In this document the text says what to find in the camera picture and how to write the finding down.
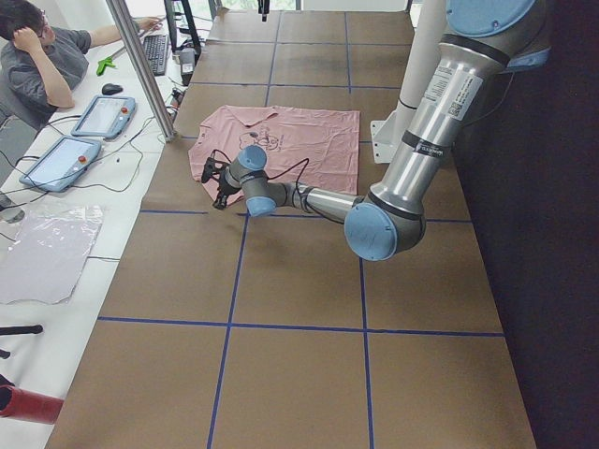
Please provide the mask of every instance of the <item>keyboard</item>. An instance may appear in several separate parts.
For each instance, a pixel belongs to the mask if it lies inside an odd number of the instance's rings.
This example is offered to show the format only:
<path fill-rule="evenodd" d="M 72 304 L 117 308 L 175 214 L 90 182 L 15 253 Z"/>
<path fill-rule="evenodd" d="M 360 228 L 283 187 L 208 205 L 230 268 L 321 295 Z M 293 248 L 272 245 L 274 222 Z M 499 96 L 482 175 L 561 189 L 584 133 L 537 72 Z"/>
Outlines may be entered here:
<path fill-rule="evenodd" d="M 167 71 L 168 36 L 149 35 L 143 39 L 143 50 L 155 76 L 164 75 Z"/>

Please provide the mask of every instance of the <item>pink cloth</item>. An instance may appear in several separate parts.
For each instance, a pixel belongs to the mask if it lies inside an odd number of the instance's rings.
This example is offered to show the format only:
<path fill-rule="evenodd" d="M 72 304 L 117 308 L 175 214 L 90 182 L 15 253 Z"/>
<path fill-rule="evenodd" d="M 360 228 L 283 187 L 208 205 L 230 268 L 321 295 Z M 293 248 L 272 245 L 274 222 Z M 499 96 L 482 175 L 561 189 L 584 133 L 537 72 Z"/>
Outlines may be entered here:
<path fill-rule="evenodd" d="M 192 176 L 199 181 L 213 150 L 231 160 L 248 145 L 259 145 L 268 156 L 265 171 L 272 178 L 304 158 L 310 163 L 300 181 L 314 187 L 355 194 L 358 184 L 359 112 L 298 109 L 273 106 L 241 108 L 222 106 L 201 123 L 199 138 L 189 150 Z M 222 154 L 214 156 L 225 160 Z M 295 181 L 301 167 L 277 179 Z M 218 184 L 204 187 L 216 198 Z M 241 193 L 229 198 L 233 203 Z"/>

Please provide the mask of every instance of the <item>green clip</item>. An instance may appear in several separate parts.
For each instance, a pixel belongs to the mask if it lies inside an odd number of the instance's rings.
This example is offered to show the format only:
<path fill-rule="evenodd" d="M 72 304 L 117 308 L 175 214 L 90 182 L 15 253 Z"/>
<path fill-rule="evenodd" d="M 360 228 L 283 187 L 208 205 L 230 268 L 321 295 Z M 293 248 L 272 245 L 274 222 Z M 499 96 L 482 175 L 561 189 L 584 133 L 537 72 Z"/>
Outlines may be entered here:
<path fill-rule="evenodd" d="M 104 70 L 106 70 L 106 67 L 116 67 L 116 65 L 112 63 L 112 58 L 110 56 L 97 63 L 97 70 L 95 71 L 95 73 L 98 77 L 104 74 Z"/>

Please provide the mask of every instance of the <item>black wall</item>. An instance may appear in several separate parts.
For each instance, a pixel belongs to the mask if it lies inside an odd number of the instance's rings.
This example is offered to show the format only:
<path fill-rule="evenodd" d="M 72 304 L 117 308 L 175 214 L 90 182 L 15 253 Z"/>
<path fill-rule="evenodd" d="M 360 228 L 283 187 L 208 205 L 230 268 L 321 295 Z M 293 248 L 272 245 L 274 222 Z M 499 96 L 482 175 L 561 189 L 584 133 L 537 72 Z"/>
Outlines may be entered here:
<path fill-rule="evenodd" d="M 598 11 L 557 2 L 548 63 L 454 151 L 539 449 L 599 448 Z"/>

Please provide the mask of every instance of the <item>blue tablet device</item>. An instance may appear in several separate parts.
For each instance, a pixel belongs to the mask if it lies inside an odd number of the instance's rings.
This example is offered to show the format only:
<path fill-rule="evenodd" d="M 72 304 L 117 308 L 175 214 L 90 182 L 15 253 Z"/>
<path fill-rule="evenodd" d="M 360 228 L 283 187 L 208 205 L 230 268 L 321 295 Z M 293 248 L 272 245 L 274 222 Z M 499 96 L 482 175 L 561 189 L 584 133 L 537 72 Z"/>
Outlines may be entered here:
<path fill-rule="evenodd" d="M 73 136 L 116 138 L 135 112 L 135 98 L 96 95 L 71 131 Z"/>
<path fill-rule="evenodd" d="M 62 136 L 19 178 L 19 181 L 48 192 L 62 192 L 96 159 L 98 140 Z"/>

